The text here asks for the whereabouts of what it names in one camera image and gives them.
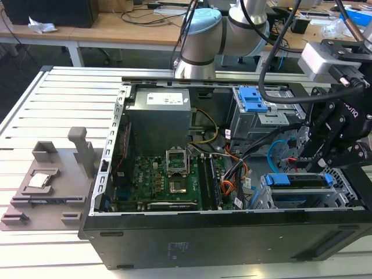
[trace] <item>workbench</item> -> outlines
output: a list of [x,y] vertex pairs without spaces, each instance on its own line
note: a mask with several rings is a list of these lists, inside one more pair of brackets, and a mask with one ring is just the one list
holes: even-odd
[[[329,10],[333,5],[333,3],[322,3],[319,8]],[[131,12],[130,15],[138,17],[147,13],[151,13],[151,11],[136,10]],[[43,34],[31,31],[28,26],[12,25],[7,17],[5,17],[5,21],[22,44],[66,47],[70,52],[72,64],[76,67],[84,66],[80,47],[153,51],[173,50],[180,34],[181,17],[169,19],[176,25],[142,27],[122,21],[120,15],[121,13],[100,13],[92,28],[57,26],[58,31]],[[161,18],[163,18],[162,15],[152,14],[139,19],[133,18],[132,20],[149,22]],[[292,49],[303,49],[308,41],[320,42],[323,39],[321,28],[322,26],[309,24],[305,34],[293,34],[288,30],[285,38]],[[343,37],[342,40],[350,40],[350,38]],[[17,44],[17,40],[9,32],[2,20],[0,20],[0,42]],[[264,48],[256,72],[260,72],[262,64],[266,61],[271,49],[271,45],[267,45]],[[299,53],[288,53],[288,57],[298,58],[299,56]]]
[[[169,70],[43,68],[0,124],[0,216],[31,165],[37,141],[74,148],[71,126],[103,148],[122,76],[171,77]],[[217,72],[218,78],[257,81],[256,73]],[[268,73],[268,82],[315,83],[301,74]],[[346,278],[372,277],[372,237],[364,237],[324,262],[108,271],[77,231],[0,232],[1,278]]]

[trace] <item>gray power supply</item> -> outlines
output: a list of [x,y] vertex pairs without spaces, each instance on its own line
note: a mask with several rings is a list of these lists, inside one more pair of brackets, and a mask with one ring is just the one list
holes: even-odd
[[133,125],[138,156],[164,155],[172,147],[187,146],[191,121],[188,89],[138,89],[126,113]]

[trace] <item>blue plastic latch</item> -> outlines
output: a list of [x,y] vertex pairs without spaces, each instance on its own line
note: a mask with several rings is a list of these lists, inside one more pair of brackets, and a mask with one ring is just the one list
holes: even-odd
[[288,176],[284,173],[273,173],[271,174],[271,178],[275,185],[291,185]]
[[267,185],[273,185],[274,184],[273,180],[271,179],[271,177],[269,175],[265,176],[265,180],[266,180]]
[[327,183],[328,186],[332,186],[333,185],[333,177],[329,173],[326,173],[324,175],[324,180],[326,181],[326,183]]
[[239,95],[246,112],[267,112],[269,110],[262,102],[261,94],[255,87],[240,87]]

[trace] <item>plastic bag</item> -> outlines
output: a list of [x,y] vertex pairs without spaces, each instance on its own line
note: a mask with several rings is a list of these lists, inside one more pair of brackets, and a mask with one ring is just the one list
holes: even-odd
[[322,33],[324,38],[344,37],[347,26],[342,19],[333,20],[331,24],[323,26]]
[[54,32],[57,31],[57,28],[54,26],[53,23],[40,23],[32,18],[28,17],[30,20],[30,23],[28,24],[28,27],[33,30],[33,32],[42,34],[43,32]]

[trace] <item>black box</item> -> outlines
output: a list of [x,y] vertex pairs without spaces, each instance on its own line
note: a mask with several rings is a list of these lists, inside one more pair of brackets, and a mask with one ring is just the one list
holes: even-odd
[[28,17],[57,26],[90,28],[98,17],[98,0],[3,0],[13,24],[29,24]]
[[309,23],[310,23],[309,19],[299,19],[298,17],[296,17],[291,25],[292,33],[304,34]]

